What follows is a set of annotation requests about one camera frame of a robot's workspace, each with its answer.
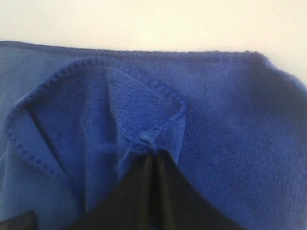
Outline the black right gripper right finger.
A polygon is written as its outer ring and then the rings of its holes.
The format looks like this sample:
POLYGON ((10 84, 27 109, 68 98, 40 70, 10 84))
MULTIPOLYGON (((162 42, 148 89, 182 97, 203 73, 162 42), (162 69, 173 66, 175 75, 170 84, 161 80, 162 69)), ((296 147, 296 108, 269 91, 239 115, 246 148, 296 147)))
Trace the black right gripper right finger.
POLYGON ((154 159, 156 230, 243 230, 189 183, 172 156, 159 149, 154 159))

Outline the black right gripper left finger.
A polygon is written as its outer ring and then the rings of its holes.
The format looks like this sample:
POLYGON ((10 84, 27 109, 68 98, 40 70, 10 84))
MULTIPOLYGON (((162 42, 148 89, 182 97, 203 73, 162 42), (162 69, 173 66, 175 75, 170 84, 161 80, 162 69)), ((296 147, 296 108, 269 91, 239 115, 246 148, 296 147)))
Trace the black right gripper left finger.
POLYGON ((148 230, 153 158, 140 156, 110 195, 66 230, 148 230))

